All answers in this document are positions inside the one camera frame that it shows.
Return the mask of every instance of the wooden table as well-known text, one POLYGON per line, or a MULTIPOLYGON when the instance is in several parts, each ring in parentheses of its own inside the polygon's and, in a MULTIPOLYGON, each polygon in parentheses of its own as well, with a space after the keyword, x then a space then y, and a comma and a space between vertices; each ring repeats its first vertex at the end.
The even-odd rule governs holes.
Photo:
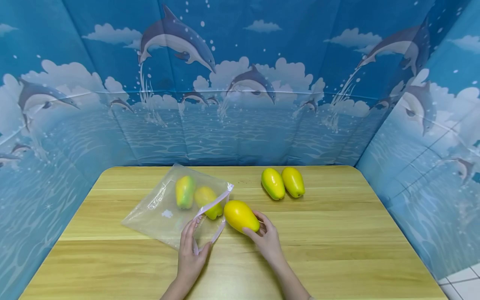
MULTIPOLYGON (((276 202, 260 185, 264 168, 193 169, 233 183, 230 199, 245 201, 272 220, 288 262, 318 300, 446 300, 359 171, 299 167, 305 196, 287 195, 276 202)), ((176 275, 177 252, 120 221, 167 170, 106 170, 21 299, 159 299, 176 275)), ((281 298, 268 264, 247 237, 228 225, 188 297, 281 298)))

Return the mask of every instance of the forearm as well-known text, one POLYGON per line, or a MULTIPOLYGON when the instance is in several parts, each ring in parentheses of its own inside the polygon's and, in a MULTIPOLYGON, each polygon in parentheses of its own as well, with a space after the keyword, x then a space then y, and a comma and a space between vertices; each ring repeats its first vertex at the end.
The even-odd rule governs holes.
POLYGON ((167 288, 160 300, 183 300, 192 287, 176 278, 167 288))
POLYGON ((288 265, 284 257, 269 262, 283 290, 286 300, 309 300, 310 294, 288 265))

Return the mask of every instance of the fake fruit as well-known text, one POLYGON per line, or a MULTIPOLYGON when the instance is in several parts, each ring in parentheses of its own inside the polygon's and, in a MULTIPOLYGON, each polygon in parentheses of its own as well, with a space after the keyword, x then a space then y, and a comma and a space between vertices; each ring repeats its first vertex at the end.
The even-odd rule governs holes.
POLYGON ((253 214, 253 211, 245 202, 232 200, 228 201, 223 208, 225 219, 237 231, 243 233, 243 227, 250 228, 257 232, 260 229, 260 222, 253 214))
POLYGON ((305 194, 305 186, 303 185, 303 177, 300 172, 293 167, 286 167, 282 171, 282 179, 285 188, 293 198, 298 198, 305 194))
MULTIPOLYGON (((193 198, 195 199, 197 206, 202 207, 215 201, 216 194, 210 187, 201 186, 195 191, 193 198)), ((221 216, 222 213, 223 208, 220 203, 215 204, 212 208, 204 212, 204 214, 212 220, 215 220, 216 217, 221 216)))
POLYGON ((189 209, 193 204, 193 193, 195 192, 195 180, 191 176, 183 176, 175 183, 175 195, 177 206, 180 209, 189 209))
POLYGON ((285 197, 285 186, 277 170, 266 168, 262 172, 262 185, 273 200, 280 200, 285 197))

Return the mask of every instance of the resealable bag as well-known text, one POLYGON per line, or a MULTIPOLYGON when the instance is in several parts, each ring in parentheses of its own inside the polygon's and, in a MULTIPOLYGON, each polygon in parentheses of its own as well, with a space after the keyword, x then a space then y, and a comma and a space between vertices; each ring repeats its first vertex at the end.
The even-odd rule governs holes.
POLYGON ((225 227, 223 207, 232 189, 233 184, 225 180, 175 164, 122 224, 178 250, 183 228, 197 218, 193 251, 198 254, 207 242, 215 242, 225 227), (211 219, 205 214, 209 209, 207 215, 221 215, 211 219))

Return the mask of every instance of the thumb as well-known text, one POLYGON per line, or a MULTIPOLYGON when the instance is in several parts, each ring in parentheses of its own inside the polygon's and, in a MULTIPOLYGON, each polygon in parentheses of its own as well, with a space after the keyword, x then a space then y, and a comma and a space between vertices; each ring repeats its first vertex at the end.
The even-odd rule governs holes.
POLYGON ((200 252, 200 257, 203 259, 206 259, 210 252, 211 247, 212 247, 212 242, 208 242, 207 244, 205 244, 204 248, 200 252))
POLYGON ((257 243, 258 239, 260 239, 260 236, 250 228, 244 227, 241 230, 243 231, 243 233, 245 233, 246 236, 251 238, 255 243, 257 243))

